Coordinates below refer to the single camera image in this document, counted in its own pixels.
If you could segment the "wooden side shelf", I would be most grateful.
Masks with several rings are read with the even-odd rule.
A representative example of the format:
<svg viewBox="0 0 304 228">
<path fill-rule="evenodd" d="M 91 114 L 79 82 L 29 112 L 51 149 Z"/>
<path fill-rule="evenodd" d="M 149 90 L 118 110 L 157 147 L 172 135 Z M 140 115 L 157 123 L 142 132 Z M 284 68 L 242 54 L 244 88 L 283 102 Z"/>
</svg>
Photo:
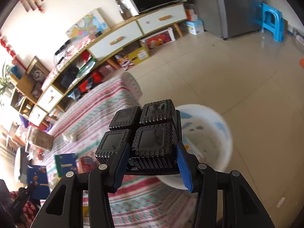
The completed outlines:
<svg viewBox="0 0 304 228">
<path fill-rule="evenodd" d="M 17 81 L 12 96 L 10 105 L 24 118 L 29 118 L 38 99 L 32 95 L 35 82 L 27 74 Z"/>
</svg>

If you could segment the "orange flat floor item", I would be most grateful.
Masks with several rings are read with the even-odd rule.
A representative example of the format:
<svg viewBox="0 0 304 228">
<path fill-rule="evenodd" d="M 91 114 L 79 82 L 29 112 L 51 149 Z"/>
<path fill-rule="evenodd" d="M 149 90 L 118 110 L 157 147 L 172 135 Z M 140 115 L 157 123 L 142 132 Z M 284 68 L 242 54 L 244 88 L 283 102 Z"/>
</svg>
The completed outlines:
<svg viewBox="0 0 304 228">
<path fill-rule="evenodd" d="M 299 64 L 304 67 L 304 58 L 301 58 L 300 61 L 299 61 Z"/>
</svg>

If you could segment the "green potted plant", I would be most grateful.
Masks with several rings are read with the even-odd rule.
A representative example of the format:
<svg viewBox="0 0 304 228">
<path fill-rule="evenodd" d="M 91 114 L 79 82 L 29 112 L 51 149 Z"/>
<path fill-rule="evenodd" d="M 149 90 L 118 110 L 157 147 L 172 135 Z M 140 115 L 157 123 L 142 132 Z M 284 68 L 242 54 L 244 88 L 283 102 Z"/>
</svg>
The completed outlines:
<svg viewBox="0 0 304 228">
<path fill-rule="evenodd" d="M 4 63 L 1 70 L 1 96 L 9 92 L 11 93 L 12 90 L 9 70 L 10 70 L 10 66 Z"/>
</svg>

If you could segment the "blue plastic stool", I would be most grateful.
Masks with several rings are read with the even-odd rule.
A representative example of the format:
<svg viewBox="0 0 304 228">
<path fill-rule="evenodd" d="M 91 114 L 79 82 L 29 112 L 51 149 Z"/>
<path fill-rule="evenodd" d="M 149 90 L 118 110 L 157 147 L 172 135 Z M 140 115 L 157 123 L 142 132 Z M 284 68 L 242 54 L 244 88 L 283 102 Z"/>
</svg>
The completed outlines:
<svg viewBox="0 0 304 228">
<path fill-rule="evenodd" d="M 251 21 L 273 33 L 274 40 L 284 40 L 284 19 L 281 11 L 258 1 L 251 2 Z"/>
</svg>

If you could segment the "white blue cardboard box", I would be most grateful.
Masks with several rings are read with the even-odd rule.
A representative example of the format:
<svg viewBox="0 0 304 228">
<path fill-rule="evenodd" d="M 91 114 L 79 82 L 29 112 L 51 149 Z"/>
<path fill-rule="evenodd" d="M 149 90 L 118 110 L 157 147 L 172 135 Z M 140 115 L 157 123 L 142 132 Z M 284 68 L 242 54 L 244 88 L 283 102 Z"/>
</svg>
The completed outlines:
<svg viewBox="0 0 304 228">
<path fill-rule="evenodd" d="M 182 29 L 193 35 L 199 35 L 205 32 L 202 20 L 184 21 Z"/>
</svg>

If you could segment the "colourful world map board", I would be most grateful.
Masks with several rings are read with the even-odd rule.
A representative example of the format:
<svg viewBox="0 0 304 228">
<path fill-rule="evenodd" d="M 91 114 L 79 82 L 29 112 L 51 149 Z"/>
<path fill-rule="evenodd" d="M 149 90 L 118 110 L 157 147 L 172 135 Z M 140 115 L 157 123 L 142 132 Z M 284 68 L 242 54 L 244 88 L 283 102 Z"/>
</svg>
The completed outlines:
<svg viewBox="0 0 304 228">
<path fill-rule="evenodd" d="M 81 39 L 85 36 L 103 32 L 109 28 L 97 9 L 92 10 L 77 21 L 65 34 L 71 38 Z"/>
</svg>

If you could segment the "white round trash basin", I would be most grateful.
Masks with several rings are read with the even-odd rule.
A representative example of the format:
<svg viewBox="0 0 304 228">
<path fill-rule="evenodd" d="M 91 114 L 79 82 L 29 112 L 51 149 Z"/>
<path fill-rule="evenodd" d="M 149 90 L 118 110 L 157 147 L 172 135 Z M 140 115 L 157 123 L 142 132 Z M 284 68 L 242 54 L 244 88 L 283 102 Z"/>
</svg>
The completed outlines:
<svg viewBox="0 0 304 228">
<path fill-rule="evenodd" d="M 186 151 L 200 163 L 224 172 L 233 153 L 233 139 L 224 118 L 213 109 L 199 104 L 184 104 L 180 111 L 182 142 Z"/>
</svg>

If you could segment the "silver refrigerator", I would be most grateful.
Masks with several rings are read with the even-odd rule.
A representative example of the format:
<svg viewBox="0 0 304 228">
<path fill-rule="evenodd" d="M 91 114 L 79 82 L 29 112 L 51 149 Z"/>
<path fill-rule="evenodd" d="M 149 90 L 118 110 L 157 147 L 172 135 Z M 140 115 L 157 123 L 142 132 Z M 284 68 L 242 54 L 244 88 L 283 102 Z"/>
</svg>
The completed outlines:
<svg viewBox="0 0 304 228">
<path fill-rule="evenodd" d="M 196 6 L 206 31 L 227 40 L 261 30 L 262 0 L 188 0 Z"/>
</svg>

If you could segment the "white tissue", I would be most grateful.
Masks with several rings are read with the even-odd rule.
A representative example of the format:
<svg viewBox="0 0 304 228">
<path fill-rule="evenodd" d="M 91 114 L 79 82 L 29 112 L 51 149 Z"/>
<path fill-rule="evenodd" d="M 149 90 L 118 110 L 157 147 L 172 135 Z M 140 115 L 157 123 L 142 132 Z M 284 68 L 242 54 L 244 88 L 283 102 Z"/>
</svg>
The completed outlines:
<svg viewBox="0 0 304 228">
<path fill-rule="evenodd" d="M 77 135 L 75 133 L 63 133 L 62 137 L 66 142 L 74 143 L 77 141 Z"/>
</svg>

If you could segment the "patterned pink green tablecloth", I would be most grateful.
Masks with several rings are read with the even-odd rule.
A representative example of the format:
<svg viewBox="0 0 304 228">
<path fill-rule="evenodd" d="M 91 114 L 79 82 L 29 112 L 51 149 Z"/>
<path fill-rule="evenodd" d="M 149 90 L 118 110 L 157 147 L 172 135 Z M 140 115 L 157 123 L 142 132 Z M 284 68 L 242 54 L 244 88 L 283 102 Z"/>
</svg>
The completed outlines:
<svg viewBox="0 0 304 228">
<path fill-rule="evenodd" d="M 52 188 L 58 180 L 54 156 L 74 153 L 79 158 L 95 158 L 116 111 L 138 106 L 141 96 L 135 78 L 124 72 L 96 86 L 59 118 L 48 132 L 54 137 L 53 148 L 42 161 Z M 64 141 L 63 133 L 75 133 L 77 141 Z M 115 227 L 186 227 L 196 197 L 167 186 L 157 177 L 125 176 L 109 201 Z"/>
</svg>

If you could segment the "black plastic snack tray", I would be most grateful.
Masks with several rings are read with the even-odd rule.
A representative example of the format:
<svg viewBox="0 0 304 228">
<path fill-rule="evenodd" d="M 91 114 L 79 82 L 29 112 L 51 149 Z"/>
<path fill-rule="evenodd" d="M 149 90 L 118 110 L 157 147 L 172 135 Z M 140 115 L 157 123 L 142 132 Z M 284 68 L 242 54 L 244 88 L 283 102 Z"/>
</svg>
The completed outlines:
<svg viewBox="0 0 304 228">
<path fill-rule="evenodd" d="M 181 141 L 179 111 L 170 99 L 118 110 L 95 152 L 105 164 L 128 144 L 126 174 L 163 176 L 178 174 L 177 143 Z"/>
</svg>

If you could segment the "clear jar of sticks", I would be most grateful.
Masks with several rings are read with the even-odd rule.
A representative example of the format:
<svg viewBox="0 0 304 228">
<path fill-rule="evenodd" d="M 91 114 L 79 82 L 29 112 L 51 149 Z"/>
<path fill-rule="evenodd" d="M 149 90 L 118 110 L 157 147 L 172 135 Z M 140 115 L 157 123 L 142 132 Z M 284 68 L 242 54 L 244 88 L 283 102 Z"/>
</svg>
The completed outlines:
<svg viewBox="0 0 304 228">
<path fill-rule="evenodd" d="M 27 134 L 27 141 L 35 147 L 51 151 L 53 148 L 53 135 L 41 131 L 38 127 L 30 126 Z"/>
</svg>

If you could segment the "yellow cardboard box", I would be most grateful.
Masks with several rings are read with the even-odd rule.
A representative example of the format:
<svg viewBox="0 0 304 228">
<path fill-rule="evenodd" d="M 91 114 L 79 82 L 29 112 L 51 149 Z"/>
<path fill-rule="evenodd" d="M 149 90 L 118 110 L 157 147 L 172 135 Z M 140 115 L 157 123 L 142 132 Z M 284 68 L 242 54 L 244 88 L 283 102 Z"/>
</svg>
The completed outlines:
<svg viewBox="0 0 304 228">
<path fill-rule="evenodd" d="M 123 49 L 115 54 L 114 57 L 123 70 L 129 70 L 150 58 L 150 55 L 145 47 L 140 47 L 135 49 Z"/>
</svg>

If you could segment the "blue cookie box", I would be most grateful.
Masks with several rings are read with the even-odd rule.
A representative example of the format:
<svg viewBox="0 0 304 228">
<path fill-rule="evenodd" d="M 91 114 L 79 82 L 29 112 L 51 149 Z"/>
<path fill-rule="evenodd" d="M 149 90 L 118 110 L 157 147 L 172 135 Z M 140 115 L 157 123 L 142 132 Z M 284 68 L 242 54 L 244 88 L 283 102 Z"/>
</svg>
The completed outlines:
<svg viewBox="0 0 304 228">
<path fill-rule="evenodd" d="M 46 167 L 28 164 L 27 185 L 33 189 L 32 198 L 46 200 L 50 194 Z"/>
</svg>

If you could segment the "green yellow scrub sponge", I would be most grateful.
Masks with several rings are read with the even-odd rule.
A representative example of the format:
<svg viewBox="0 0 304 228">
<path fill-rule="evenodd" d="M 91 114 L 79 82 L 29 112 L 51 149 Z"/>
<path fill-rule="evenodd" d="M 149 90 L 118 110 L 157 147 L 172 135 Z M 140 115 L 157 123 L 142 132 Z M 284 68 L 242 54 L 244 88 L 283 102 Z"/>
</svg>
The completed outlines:
<svg viewBox="0 0 304 228">
<path fill-rule="evenodd" d="M 63 177 L 67 172 L 78 173 L 77 156 L 74 153 L 55 155 L 55 165 L 58 177 Z"/>
</svg>

